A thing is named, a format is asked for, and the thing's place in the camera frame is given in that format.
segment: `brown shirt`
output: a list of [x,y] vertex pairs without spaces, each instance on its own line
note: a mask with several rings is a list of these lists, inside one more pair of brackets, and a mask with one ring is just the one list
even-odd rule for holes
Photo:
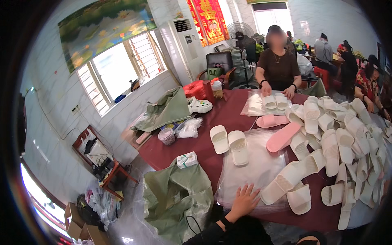
[[274,90],[285,90],[295,76],[301,75],[295,55],[287,50],[283,56],[274,54],[271,49],[264,50],[257,66],[264,69],[264,77]]

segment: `small box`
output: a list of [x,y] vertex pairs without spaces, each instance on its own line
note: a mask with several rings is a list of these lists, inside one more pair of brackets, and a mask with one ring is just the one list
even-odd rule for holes
[[177,166],[181,169],[196,164],[198,164],[197,155],[194,151],[177,157]]
[[92,240],[94,245],[110,245],[107,235],[98,229],[98,226],[84,224],[79,237],[83,240]]
[[80,233],[82,232],[82,227],[84,225],[84,220],[79,216],[76,205],[73,203],[68,203],[65,208],[64,213],[65,219],[65,230],[68,235],[76,240],[79,238]]

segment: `red banner with gold characters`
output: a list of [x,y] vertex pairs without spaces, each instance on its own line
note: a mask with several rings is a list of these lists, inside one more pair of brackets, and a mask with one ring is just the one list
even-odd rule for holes
[[230,38],[218,0],[187,0],[187,3],[203,47]]

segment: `air conditioner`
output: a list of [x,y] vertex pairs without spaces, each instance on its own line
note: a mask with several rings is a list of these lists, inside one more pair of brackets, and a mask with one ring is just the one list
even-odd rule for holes
[[160,31],[180,83],[185,86],[195,81],[197,75],[205,69],[205,54],[190,20],[170,20],[160,26]]

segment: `pink container lid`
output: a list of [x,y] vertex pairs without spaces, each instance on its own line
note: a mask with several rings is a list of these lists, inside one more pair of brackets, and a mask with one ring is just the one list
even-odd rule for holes
[[159,132],[158,134],[158,139],[159,140],[165,140],[168,137],[170,137],[173,134],[173,129],[171,128],[165,128],[164,130],[162,130],[161,132]]

